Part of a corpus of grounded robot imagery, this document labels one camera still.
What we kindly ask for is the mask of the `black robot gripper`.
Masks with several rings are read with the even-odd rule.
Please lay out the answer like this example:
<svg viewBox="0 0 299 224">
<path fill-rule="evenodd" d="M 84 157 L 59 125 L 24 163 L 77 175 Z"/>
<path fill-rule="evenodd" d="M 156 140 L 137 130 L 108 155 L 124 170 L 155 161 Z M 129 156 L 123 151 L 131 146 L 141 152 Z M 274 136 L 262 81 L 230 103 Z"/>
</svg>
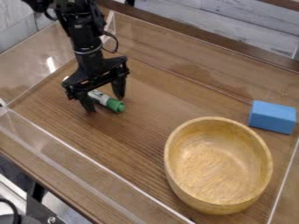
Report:
<svg viewBox="0 0 299 224">
<path fill-rule="evenodd" d="M 69 76 L 69 84 L 76 84 L 81 81 L 108 78 L 112 86 L 112 91 L 119 100 L 125 97 L 127 91 L 127 75 L 129 69 L 127 67 L 127 56 L 117 56 L 105 59 L 100 48 L 73 49 L 77 69 Z M 77 93 L 77 100 L 83 108 L 91 113 L 95 112 L 93 101 L 87 92 Z"/>
</svg>

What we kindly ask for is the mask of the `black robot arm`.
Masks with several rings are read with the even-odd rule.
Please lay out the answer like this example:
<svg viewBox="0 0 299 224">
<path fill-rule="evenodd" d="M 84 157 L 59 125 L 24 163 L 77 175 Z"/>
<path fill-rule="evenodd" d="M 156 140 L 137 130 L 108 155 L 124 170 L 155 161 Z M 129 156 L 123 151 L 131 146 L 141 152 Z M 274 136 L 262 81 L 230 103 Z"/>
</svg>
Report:
<svg viewBox="0 0 299 224">
<path fill-rule="evenodd" d="M 95 112 L 89 92 L 111 84 L 119 100 L 125 96 L 127 56 L 105 59 L 101 36 L 116 36 L 105 31 L 107 21 L 96 0 L 21 0 L 35 12 L 60 22 L 77 61 L 75 73 L 63 80 L 61 87 L 71 100 L 77 100 L 88 112 Z"/>
</svg>

